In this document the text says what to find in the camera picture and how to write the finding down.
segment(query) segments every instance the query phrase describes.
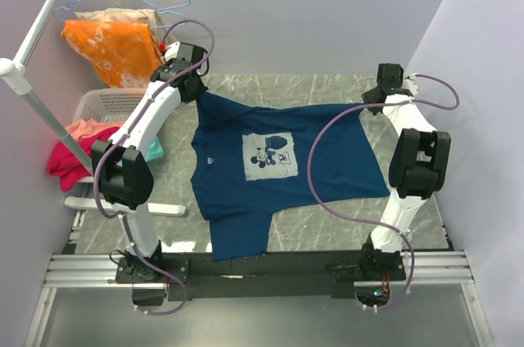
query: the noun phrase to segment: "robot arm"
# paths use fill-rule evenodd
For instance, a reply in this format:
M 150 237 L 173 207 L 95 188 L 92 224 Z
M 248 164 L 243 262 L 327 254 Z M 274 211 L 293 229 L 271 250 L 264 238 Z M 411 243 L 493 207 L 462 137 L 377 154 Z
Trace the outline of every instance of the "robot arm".
M 418 88 L 414 78 L 403 79 L 403 76 L 399 65 L 379 65 L 377 87 L 363 95 L 364 101 L 410 100 Z M 430 125 L 413 103 L 384 107 L 382 113 L 393 124 L 399 141 L 390 164 L 391 194 L 381 222 L 406 233 L 418 210 L 444 184 L 451 137 Z M 382 253 L 402 251 L 402 239 L 390 228 L 377 226 L 371 233 L 371 242 Z
M 153 95 L 176 73 L 187 69 L 193 62 L 200 61 L 204 53 L 202 47 L 180 42 L 171 44 L 165 53 L 166 63 L 151 76 L 146 93 L 131 116 L 111 136 L 109 142 L 97 141 L 93 144 L 92 158 L 95 169 L 111 145 L 122 136 L 127 137 L 103 165 L 99 187 L 116 211 L 127 214 L 135 244 L 147 258 L 153 257 L 160 246 L 147 204 L 154 180 L 144 156 L 169 114 L 182 102 L 196 100 L 207 88 L 202 83 L 201 76 L 194 70 L 163 89 L 156 97 L 153 98 Z M 152 103 L 142 113 L 144 105 L 149 101 Z M 132 128 L 133 122 L 140 114 L 143 115 Z M 134 250 L 127 235 L 126 241 L 126 250 L 133 254 Z

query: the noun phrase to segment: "gray marble surface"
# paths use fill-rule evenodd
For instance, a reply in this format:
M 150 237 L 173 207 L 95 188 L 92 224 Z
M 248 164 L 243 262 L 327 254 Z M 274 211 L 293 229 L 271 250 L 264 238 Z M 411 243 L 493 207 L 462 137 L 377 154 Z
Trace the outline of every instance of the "gray marble surface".
M 206 78 L 206 84 L 211 92 L 248 106 L 285 108 L 358 102 L 363 91 L 375 86 L 375 78 L 352 75 L 211 75 Z M 395 130 L 382 115 L 373 116 L 364 111 L 360 120 L 386 177 L 397 141 Z M 155 177 L 151 202 L 187 206 L 184 218 L 153 217 L 156 232 L 167 250 L 210 250 L 208 223 L 201 217 L 189 181 L 197 161 L 191 147 L 196 128 L 195 104 L 181 105 L 159 132 L 165 156 L 150 163 Z M 362 219 L 379 220 L 386 203 L 387 197 L 353 199 L 336 201 L 332 207 Z M 419 210 L 411 229 L 414 248 L 447 248 L 445 230 L 434 198 Z M 359 249 L 372 230 L 373 226 L 331 216 L 319 205 L 283 210 L 273 216 L 268 251 Z M 124 249 L 124 234 L 119 222 L 104 219 L 98 212 L 87 212 L 76 253 L 106 254 L 116 248 Z

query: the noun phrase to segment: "pink cloth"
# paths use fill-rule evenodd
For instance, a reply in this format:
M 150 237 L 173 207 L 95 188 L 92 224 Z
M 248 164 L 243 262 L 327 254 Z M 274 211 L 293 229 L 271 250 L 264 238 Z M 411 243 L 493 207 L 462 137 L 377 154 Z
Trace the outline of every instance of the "pink cloth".
M 90 138 L 99 134 L 102 130 L 107 128 L 119 128 L 124 124 L 122 122 L 97 122 L 95 119 L 85 121 L 83 119 L 76 120 L 65 129 L 70 133 L 71 137 L 76 141 Z
M 107 141 L 119 128 L 112 127 L 102 130 L 90 138 L 79 141 L 79 145 L 91 156 L 91 146 L 96 140 Z M 58 142 L 51 153 L 46 171 L 54 177 L 60 178 L 60 189 L 64 192 L 71 190 L 80 179 L 88 177 L 89 172 L 80 164 L 67 147 Z

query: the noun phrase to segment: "teal cloth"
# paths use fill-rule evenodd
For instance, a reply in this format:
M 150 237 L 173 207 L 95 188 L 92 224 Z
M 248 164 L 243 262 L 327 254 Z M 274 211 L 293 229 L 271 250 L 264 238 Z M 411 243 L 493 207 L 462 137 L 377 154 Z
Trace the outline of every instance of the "teal cloth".
M 147 150 L 146 161 L 152 161 L 155 159 L 159 159 L 163 155 L 164 155 L 164 148 L 162 148 L 162 145 L 160 144 L 160 140 L 158 139 L 158 137 L 155 137 L 155 139 L 149 146 L 149 149 Z M 117 165 L 121 167 L 122 162 L 119 161 Z

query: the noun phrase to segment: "printed graphic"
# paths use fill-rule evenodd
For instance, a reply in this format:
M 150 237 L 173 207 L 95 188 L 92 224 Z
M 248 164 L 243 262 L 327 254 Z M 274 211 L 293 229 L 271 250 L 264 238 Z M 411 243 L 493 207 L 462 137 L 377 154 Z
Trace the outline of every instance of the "printed graphic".
M 248 181 L 298 175 L 291 133 L 244 135 L 242 153 Z

